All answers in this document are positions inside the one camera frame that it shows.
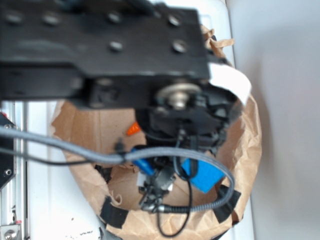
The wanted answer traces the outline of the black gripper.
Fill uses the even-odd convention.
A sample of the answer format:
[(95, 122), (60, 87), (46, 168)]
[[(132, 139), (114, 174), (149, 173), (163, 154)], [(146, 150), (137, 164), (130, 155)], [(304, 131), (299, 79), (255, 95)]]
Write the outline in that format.
[(230, 90), (207, 84), (175, 83), (159, 89), (153, 106), (136, 111), (149, 146), (179, 144), (216, 154), (238, 119), (242, 103)]

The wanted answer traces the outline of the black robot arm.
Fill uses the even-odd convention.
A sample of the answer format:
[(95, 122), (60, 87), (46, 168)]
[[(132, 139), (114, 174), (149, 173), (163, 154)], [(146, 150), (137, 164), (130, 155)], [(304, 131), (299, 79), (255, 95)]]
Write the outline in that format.
[(149, 145), (215, 152), (240, 99), (211, 85), (195, 9), (147, 0), (3, 0), (0, 98), (134, 109)]

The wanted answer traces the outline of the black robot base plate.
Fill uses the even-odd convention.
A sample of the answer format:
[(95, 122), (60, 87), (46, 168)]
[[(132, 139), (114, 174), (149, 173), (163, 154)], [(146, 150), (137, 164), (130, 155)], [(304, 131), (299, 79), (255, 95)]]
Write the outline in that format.
[[(4, 113), (0, 113), (0, 128), (13, 128), (15, 125), (7, 118)], [(15, 149), (14, 140), (0, 136), (0, 147), (5, 150)], [(2, 190), (16, 176), (15, 157), (8, 153), (0, 153), (0, 190)]]

